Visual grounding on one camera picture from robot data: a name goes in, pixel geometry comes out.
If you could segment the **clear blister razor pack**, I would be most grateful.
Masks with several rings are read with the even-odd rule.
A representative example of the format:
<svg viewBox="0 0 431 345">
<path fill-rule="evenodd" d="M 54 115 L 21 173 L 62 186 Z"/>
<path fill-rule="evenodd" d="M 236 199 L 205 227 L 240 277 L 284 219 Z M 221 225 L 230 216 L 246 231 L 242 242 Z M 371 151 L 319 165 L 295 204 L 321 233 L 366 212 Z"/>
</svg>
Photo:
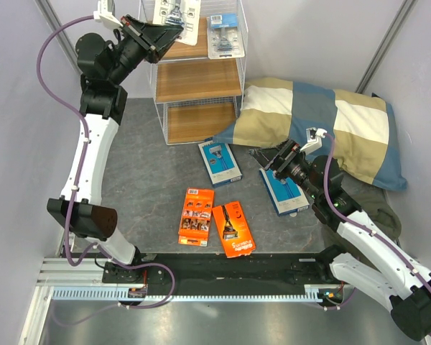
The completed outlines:
<svg viewBox="0 0 431 345">
<path fill-rule="evenodd" d="M 245 56 L 236 14 L 212 14 L 207 17 L 207 24 L 209 59 L 220 60 Z"/>
<path fill-rule="evenodd" d="M 196 46 L 198 43 L 201 1 L 156 0 L 154 24 L 176 24 L 183 28 L 177 42 Z"/>
</svg>

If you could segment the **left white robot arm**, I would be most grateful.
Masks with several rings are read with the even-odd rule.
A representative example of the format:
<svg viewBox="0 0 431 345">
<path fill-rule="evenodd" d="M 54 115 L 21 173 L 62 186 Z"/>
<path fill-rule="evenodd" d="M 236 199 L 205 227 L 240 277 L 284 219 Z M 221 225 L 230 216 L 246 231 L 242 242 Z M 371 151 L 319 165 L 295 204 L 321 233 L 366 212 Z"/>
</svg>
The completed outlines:
<svg viewBox="0 0 431 345">
<path fill-rule="evenodd" d="M 110 19 L 116 42 L 88 33 L 75 45 L 80 68 L 80 106 L 75 108 L 52 91 L 49 95 L 80 120 L 80 134 L 68 180 L 58 198 L 47 202 L 48 213 L 69 236 L 89 241 L 114 264 L 127 282 L 143 275 L 140 251 L 118 228 L 118 214 L 101 204 L 101 187 L 108 153 L 123 119 L 128 93 L 122 82 L 142 62 L 157 64 L 183 31 L 178 24 L 151 24 L 130 15 Z"/>
</svg>

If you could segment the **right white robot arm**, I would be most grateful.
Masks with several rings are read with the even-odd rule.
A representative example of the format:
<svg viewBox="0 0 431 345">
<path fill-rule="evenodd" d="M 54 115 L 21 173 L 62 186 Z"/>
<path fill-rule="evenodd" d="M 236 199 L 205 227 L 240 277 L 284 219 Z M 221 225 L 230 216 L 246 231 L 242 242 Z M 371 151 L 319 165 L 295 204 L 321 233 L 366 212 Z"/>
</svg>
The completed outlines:
<svg viewBox="0 0 431 345">
<path fill-rule="evenodd" d="M 325 258 L 314 266 L 316 278 L 354 286 L 382 305 L 410 339 L 431 336 L 431 270 L 392 241 L 342 188 L 343 171 L 332 155 L 312 162 L 305 149 L 288 139 L 276 147 L 253 149 L 250 155 L 278 180 L 291 179 L 313 200 L 321 223 L 350 242 L 367 258 L 359 262 L 348 252 Z"/>
</svg>

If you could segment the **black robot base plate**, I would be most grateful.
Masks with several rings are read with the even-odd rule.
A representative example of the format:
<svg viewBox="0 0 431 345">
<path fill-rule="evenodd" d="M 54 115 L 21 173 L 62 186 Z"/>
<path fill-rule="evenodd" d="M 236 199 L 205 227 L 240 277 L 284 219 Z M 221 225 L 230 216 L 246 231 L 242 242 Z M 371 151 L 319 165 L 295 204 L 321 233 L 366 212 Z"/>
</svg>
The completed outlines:
<svg viewBox="0 0 431 345">
<path fill-rule="evenodd" d="M 299 294 L 306 285 L 336 286 L 322 253 L 250 254 L 228 259 L 218 254 L 144 254 L 142 262 L 162 264 L 175 276 L 174 293 L 218 295 Z"/>
</svg>

